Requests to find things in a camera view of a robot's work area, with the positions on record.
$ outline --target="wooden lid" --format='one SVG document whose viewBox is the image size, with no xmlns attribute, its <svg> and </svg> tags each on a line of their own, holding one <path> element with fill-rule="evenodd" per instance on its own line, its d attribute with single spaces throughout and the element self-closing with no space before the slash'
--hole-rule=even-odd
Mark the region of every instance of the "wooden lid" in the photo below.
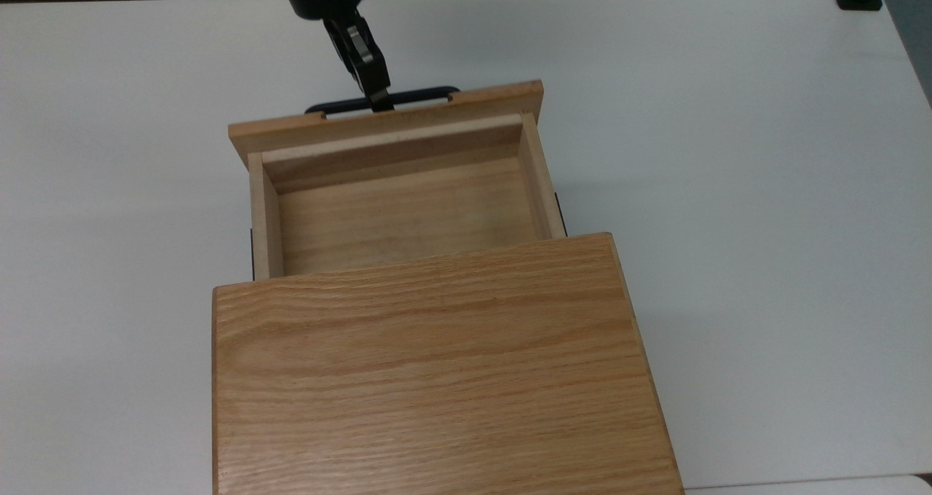
<svg viewBox="0 0 932 495">
<path fill-rule="evenodd" d="M 223 286 L 216 492 L 682 493 L 615 244 Z"/>
</svg>

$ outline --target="drawer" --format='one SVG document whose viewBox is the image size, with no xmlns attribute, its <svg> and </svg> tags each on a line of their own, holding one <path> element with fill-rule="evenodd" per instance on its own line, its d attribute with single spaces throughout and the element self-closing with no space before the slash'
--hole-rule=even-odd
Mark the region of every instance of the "drawer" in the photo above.
<svg viewBox="0 0 932 495">
<path fill-rule="evenodd" d="M 530 82 L 383 114 L 234 124 L 256 280 L 565 237 L 540 100 Z"/>
</svg>

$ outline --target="white table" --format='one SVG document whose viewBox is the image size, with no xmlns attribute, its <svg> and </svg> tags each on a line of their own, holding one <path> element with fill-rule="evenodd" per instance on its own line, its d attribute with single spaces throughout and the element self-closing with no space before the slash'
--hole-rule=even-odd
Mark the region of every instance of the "white table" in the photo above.
<svg viewBox="0 0 932 495">
<path fill-rule="evenodd" d="M 397 90 L 540 77 L 570 234 L 615 233 L 687 488 L 932 470 L 932 113 L 834 0 L 387 0 Z M 0 5 L 10 493 L 210 492 L 226 124 L 355 96 L 284 0 Z"/>
<path fill-rule="evenodd" d="M 915 476 L 789 482 L 734 488 L 689 489 L 686 495 L 932 495 Z"/>
</svg>

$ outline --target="wood grain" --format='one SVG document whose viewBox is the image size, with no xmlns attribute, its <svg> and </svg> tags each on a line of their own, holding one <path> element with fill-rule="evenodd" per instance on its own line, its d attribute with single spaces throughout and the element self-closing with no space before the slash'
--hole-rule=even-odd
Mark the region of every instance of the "wood grain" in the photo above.
<svg viewBox="0 0 932 495">
<path fill-rule="evenodd" d="M 249 196 L 253 212 L 253 273 L 256 280 L 284 276 L 279 194 L 262 166 L 262 154 L 249 156 Z"/>
<path fill-rule="evenodd" d="M 473 152 L 470 163 L 446 169 L 282 194 L 284 274 L 539 239 L 517 159 L 483 151 L 488 150 Z"/>
<path fill-rule="evenodd" d="M 267 151 L 262 163 L 277 192 L 335 186 L 416 170 L 466 163 L 475 150 L 515 154 L 524 123 L 520 114 L 412 127 L 311 146 Z"/>
<path fill-rule="evenodd" d="M 527 202 L 532 210 L 534 226 L 540 239 L 561 239 L 566 236 L 566 230 L 563 229 L 560 207 L 556 205 L 556 193 L 553 192 L 553 184 L 550 182 L 550 171 L 547 170 L 547 162 L 543 159 L 537 123 L 531 114 L 522 114 L 521 119 L 524 127 L 517 156 L 525 175 Z"/>
<path fill-rule="evenodd" d="M 245 164 L 249 153 L 390 133 L 411 127 L 437 126 L 502 114 L 530 113 L 536 119 L 540 116 L 542 101 L 543 83 L 535 80 L 453 93 L 448 103 L 427 107 L 335 119 L 327 119 L 322 113 L 300 114 L 230 124 L 228 131 L 233 147 Z"/>
<path fill-rule="evenodd" d="M 216 493 L 682 493 L 607 234 L 224 286 Z"/>
</svg>

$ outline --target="oak wood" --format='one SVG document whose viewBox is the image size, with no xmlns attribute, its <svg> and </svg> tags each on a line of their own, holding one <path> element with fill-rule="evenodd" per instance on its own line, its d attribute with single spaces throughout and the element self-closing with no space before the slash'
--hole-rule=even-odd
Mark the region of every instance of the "oak wood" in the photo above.
<svg viewBox="0 0 932 495">
<path fill-rule="evenodd" d="M 608 234 L 223 286 L 216 493 L 682 493 Z"/>
<path fill-rule="evenodd" d="M 279 196 L 262 165 L 260 153 L 249 156 L 249 194 L 253 212 L 253 272 L 256 280 L 284 275 Z"/>
<path fill-rule="evenodd" d="M 447 103 L 352 118 L 328 119 L 323 113 L 300 114 L 269 120 L 230 124 L 229 137 L 243 163 L 249 153 L 322 141 L 345 140 L 373 134 L 436 126 L 500 114 L 540 116 L 543 83 L 540 80 L 453 93 Z"/>
<path fill-rule="evenodd" d="M 543 159 L 537 123 L 530 114 L 522 114 L 521 119 L 524 127 L 517 154 L 522 173 L 525 175 L 527 201 L 532 209 L 534 227 L 540 239 L 560 239 L 566 236 L 566 230 L 563 229 L 563 217 L 560 207 L 556 204 L 556 192 L 550 182 L 550 171 L 547 170 L 547 162 Z"/>
<path fill-rule="evenodd" d="M 538 239 L 514 156 L 296 191 L 279 201 L 285 275 Z"/>
<path fill-rule="evenodd" d="M 520 114 L 504 114 L 439 126 L 412 127 L 311 146 L 276 149 L 262 163 L 280 194 L 359 182 L 418 170 L 466 163 L 475 150 L 516 144 L 523 132 Z M 454 160 L 454 156 L 465 153 Z M 505 150 L 503 154 L 513 151 Z"/>
</svg>

